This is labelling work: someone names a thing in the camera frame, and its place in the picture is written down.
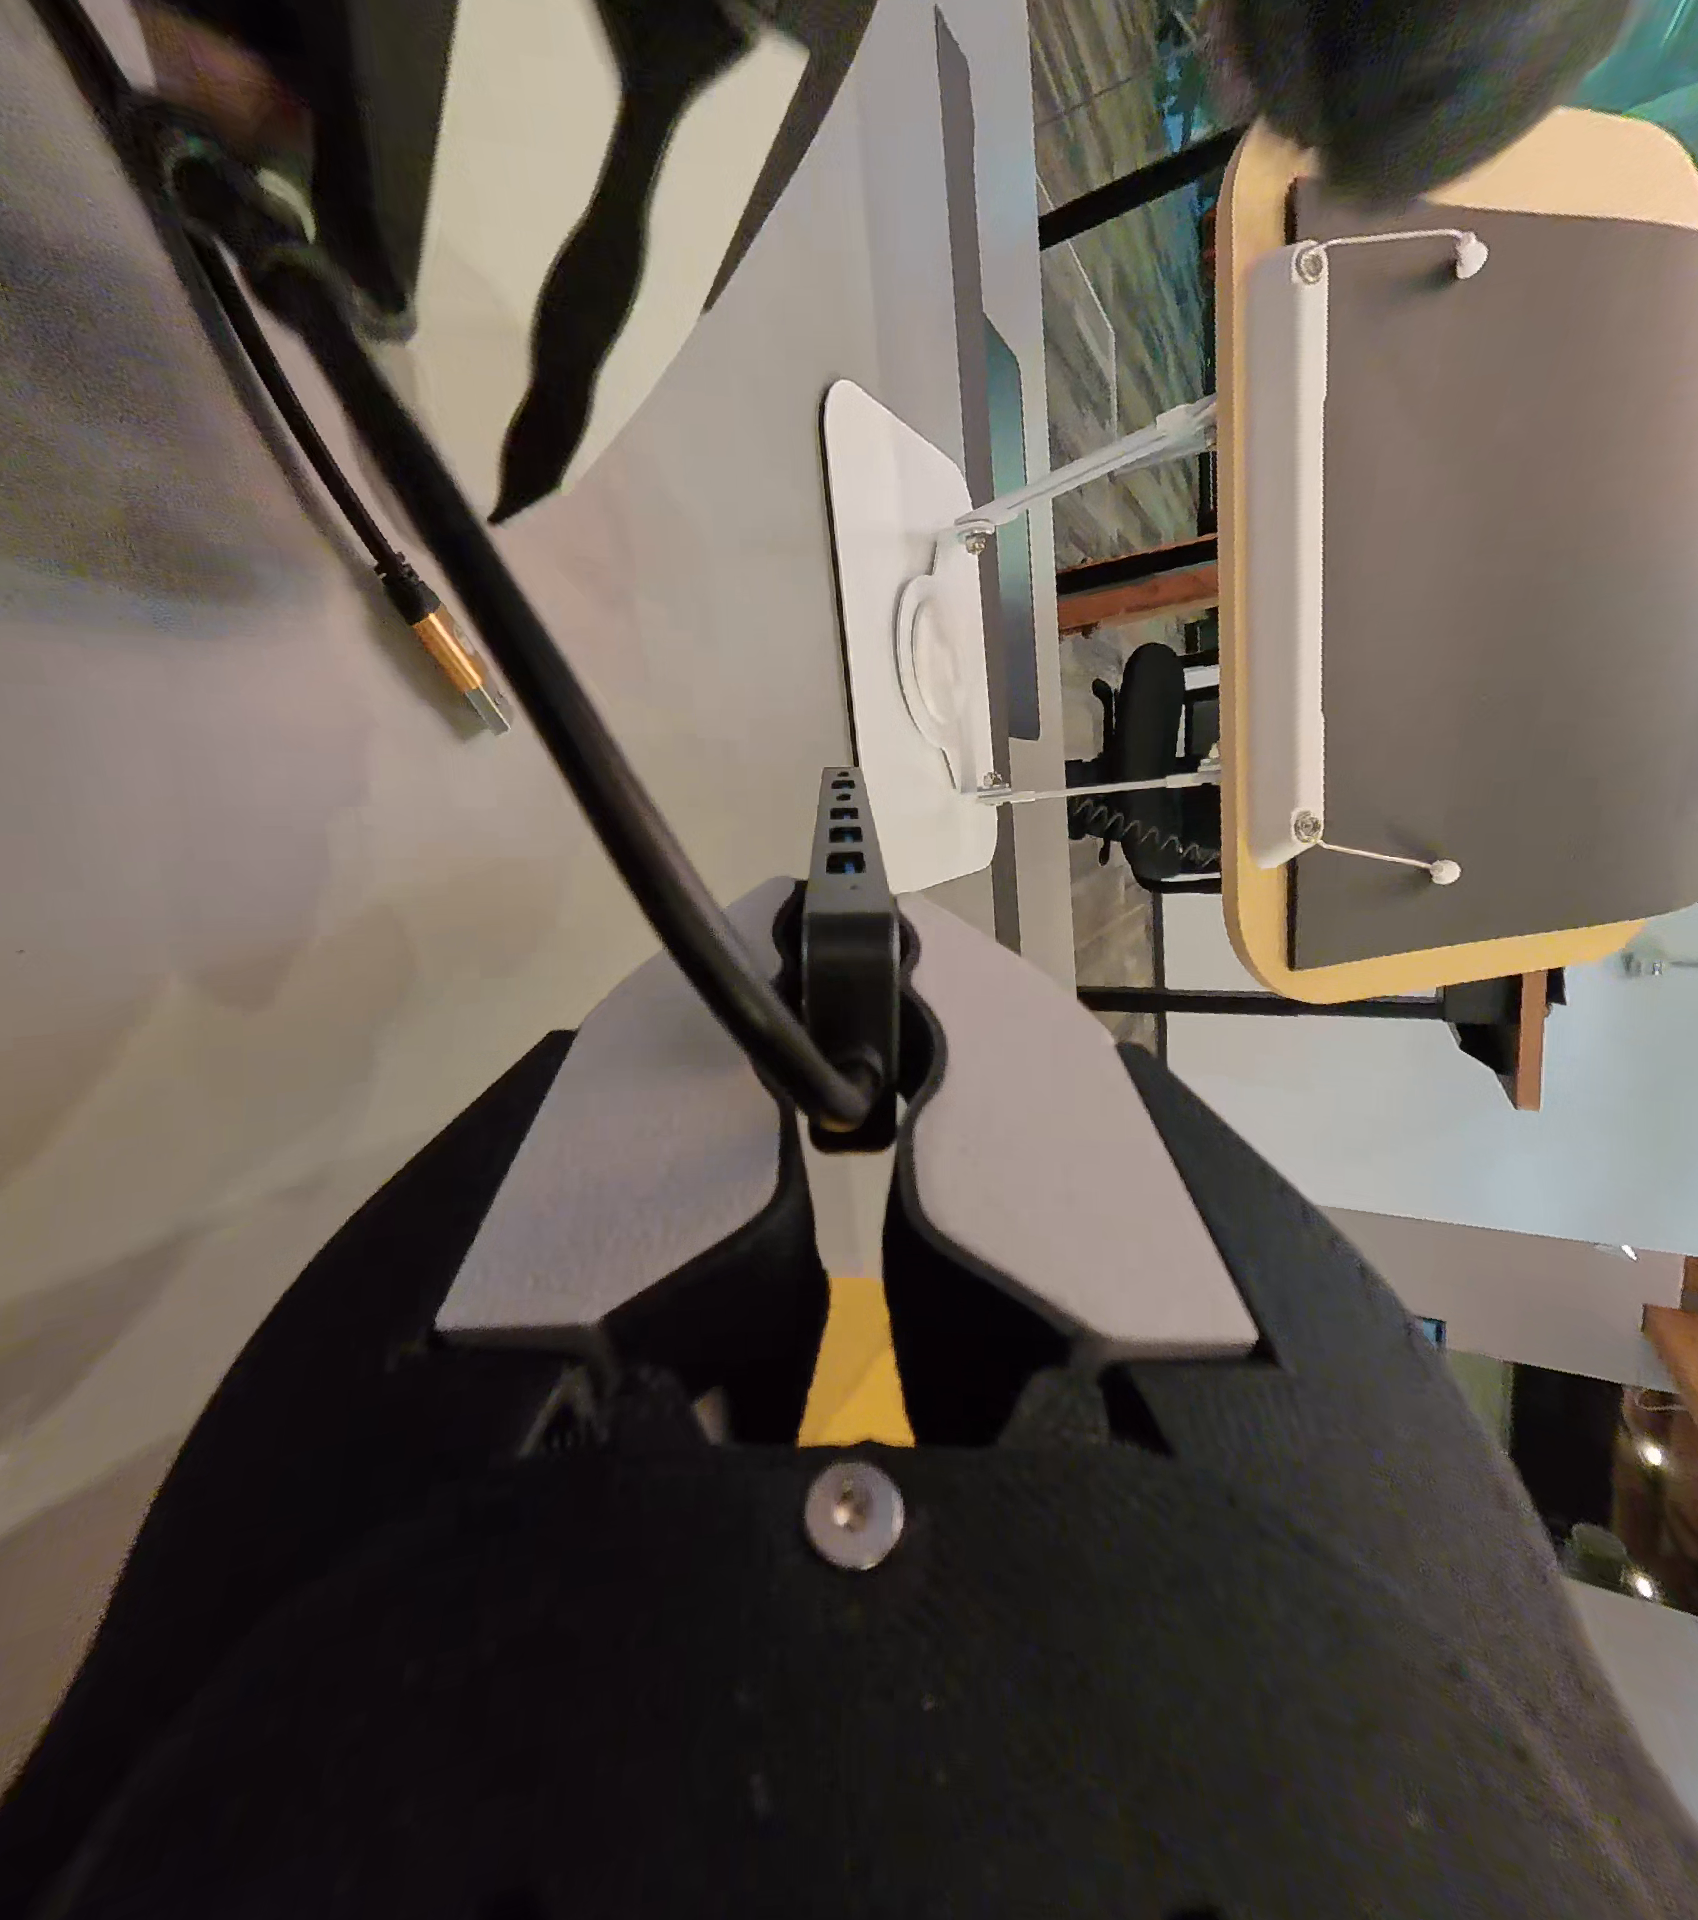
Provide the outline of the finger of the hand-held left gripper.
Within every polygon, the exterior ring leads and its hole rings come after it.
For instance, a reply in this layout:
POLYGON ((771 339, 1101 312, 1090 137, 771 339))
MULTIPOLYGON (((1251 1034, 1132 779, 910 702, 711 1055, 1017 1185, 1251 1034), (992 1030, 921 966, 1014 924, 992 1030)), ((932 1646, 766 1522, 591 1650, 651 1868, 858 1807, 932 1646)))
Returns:
POLYGON ((621 107, 601 4, 457 7, 413 330, 369 350, 479 516, 499 502, 546 283, 601 184, 621 107))
POLYGON ((814 147, 875 4, 596 4, 616 110, 548 272, 548 492, 619 441, 814 147))

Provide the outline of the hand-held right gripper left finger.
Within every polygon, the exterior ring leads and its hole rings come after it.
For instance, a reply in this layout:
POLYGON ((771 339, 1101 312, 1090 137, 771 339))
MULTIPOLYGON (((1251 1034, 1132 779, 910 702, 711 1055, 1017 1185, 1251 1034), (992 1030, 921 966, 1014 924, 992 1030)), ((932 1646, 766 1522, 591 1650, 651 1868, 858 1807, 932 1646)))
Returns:
POLYGON ((472 1237, 437 1333, 602 1347, 625 1317, 738 1352, 777 1317, 814 1350, 829 1320, 798 1116, 666 955, 580 1022, 472 1237))

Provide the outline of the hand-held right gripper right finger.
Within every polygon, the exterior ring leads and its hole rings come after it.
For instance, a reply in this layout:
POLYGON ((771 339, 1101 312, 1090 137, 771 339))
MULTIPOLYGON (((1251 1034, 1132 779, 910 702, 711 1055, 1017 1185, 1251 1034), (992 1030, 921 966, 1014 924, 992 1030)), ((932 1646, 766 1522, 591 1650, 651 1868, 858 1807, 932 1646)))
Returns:
POLYGON ((932 1058, 897 1170, 932 1241, 1108 1360, 1243 1360, 1259 1326, 1111 1033, 925 894, 932 1058))

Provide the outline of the wooden board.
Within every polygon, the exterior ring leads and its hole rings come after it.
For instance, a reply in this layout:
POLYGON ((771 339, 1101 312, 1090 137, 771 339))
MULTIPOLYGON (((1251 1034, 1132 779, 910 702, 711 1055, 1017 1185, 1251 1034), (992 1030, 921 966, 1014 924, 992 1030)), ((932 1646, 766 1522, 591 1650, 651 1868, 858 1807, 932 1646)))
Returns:
MULTIPOLYGON (((1300 971, 1290 961, 1290 871, 1260 869, 1246 834, 1252 643, 1246 616, 1246 346, 1241 309, 1251 268, 1286 239, 1294 180, 1310 178, 1316 170, 1313 155, 1269 125, 1252 125, 1224 170, 1216 250, 1221 898, 1241 965, 1281 1004, 1302 1012, 1322 1012, 1359 998, 1413 997, 1475 980, 1597 965, 1644 930, 1644 920, 1585 924, 1316 971, 1300 971)), ((1652 123, 1591 108, 1556 108, 1503 155, 1435 190, 1435 201, 1698 230, 1698 166, 1675 134, 1652 123)))

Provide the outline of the white stand base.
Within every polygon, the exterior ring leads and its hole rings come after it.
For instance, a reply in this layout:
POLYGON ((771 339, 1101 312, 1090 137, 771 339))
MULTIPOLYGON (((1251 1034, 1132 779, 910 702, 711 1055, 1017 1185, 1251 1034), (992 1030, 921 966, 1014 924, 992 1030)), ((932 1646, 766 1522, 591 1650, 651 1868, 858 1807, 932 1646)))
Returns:
POLYGON ((981 557, 962 471, 852 380, 820 442, 855 762, 884 873, 922 894, 987 871, 1000 811, 981 557))

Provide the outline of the black office chair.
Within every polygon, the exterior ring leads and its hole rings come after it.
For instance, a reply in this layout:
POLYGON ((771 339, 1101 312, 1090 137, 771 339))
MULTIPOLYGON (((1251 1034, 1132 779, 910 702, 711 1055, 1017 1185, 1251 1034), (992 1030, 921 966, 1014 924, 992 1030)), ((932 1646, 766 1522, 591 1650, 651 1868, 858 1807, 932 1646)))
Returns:
POLYGON ((1182 654, 1165 641, 1140 644, 1118 685, 1090 680, 1102 715, 1101 753, 1090 762, 1093 785, 1140 783, 1197 770, 1185 748, 1189 674, 1182 654))

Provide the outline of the dark fuzzy object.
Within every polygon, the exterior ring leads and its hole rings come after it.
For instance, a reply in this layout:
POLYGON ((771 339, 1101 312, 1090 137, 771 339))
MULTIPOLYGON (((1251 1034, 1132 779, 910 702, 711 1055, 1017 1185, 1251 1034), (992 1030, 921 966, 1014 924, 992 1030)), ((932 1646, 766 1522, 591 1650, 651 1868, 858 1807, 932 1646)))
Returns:
POLYGON ((1237 116, 1345 199, 1402 207, 1499 158, 1614 50, 1630 3, 1208 3, 1237 116))

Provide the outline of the black panel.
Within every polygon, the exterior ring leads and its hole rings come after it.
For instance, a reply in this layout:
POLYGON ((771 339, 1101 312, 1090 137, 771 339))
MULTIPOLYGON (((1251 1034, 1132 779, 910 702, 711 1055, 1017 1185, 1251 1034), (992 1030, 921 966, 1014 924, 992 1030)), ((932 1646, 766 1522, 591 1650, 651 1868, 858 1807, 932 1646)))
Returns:
POLYGON ((1290 965, 1698 904, 1698 230, 1290 195, 1330 245, 1325 828, 1290 965))

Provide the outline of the white bracket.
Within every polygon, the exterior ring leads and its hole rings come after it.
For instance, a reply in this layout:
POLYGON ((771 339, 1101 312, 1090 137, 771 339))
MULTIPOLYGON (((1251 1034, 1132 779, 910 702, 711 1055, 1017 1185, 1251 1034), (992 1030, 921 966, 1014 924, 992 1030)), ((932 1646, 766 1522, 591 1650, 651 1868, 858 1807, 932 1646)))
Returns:
POLYGON ((1246 844, 1263 871, 1325 834, 1330 275, 1322 242, 1270 252, 1241 309, 1246 844))

